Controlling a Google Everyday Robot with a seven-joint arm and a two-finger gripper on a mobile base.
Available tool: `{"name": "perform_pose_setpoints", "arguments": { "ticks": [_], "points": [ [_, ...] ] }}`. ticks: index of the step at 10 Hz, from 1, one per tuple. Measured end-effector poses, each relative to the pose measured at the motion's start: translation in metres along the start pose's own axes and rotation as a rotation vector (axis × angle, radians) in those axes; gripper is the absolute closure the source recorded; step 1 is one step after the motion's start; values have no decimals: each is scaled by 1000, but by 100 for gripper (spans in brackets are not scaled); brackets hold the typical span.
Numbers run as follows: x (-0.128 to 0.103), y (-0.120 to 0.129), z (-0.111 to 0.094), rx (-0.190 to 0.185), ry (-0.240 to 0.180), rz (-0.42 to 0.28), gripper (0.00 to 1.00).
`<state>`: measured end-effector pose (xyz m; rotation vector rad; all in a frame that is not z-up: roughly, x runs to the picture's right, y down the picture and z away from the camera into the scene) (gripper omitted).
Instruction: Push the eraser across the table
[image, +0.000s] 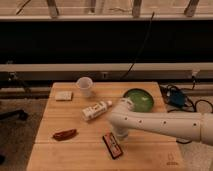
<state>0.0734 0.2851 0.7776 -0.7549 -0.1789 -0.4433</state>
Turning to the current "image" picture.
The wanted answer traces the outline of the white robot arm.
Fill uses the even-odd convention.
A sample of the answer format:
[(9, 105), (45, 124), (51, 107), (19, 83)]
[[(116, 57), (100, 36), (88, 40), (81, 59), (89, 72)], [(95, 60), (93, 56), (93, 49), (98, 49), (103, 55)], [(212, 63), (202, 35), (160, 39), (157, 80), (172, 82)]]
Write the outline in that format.
[(134, 103), (122, 98), (108, 117), (115, 136), (124, 139), (129, 129), (144, 130), (213, 146), (213, 114), (141, 113), (134, 112)]

